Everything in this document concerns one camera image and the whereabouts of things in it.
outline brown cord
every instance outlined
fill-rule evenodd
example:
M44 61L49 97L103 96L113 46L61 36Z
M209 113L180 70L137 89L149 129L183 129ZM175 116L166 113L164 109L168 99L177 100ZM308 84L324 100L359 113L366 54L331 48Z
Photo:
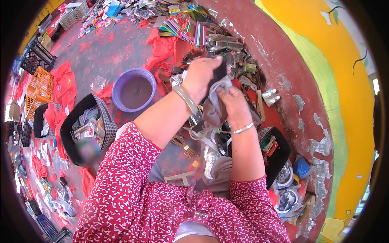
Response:
M197 154L196 152L191 149L187 144L186 142L184 141L184 138L182 136L177 136L177 135L174 135L173 138L172 138L172 143L174 143L175 145L178 145L180 146L181 148L185 149L186 151L184 152L184 154L186 156L188 156L188 158L193 158L193 157L196 157Z

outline white sneaker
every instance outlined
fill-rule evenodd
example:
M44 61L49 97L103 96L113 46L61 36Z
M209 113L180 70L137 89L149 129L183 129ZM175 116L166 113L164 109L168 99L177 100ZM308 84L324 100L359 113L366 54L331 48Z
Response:
M204 149L204 158L205 158L205 170L204 170L204 176L207 179L213 179L211 175L211 169L216 160L219 158L218 152L211 149L208 145L205 146Z

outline painted wall mural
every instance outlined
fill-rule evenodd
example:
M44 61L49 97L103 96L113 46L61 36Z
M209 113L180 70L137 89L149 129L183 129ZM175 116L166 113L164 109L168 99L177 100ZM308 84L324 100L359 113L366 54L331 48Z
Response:
M311 70L331 128L332 192L316 242L338 242L370 177L374 159L375 67L366 42L340 1L256 0L288 35ZM314 220L309 222L314 227Z

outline woman's right arm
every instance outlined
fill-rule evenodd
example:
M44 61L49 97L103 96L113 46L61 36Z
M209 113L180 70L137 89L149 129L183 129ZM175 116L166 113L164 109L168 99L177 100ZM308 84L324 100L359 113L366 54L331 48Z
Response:
M252 122L249 106L240 90L230 87L228 91L223 88L216 91L226 105L231 131ZM255 127L231 137L231 201L251 221L264 241L290 242L266 190L265 165Z
M244 128L252 123L252 117L242 92L235 87L227 91L218 88L217 94L226 105L228 124L231 131ZM265 175L265 164L254 126L239 134L232 134L232 173L231 180L246 182L257 180Z

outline red floral dress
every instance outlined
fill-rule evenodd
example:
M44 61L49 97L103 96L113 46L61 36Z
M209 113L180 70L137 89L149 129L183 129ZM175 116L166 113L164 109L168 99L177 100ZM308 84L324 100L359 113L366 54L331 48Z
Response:
M161 149L131 123L101 163L75 242L173 242L186 220L204 224L220 242L290 242L271 205L266 176L231 181L231 200L193 186L146 183Z

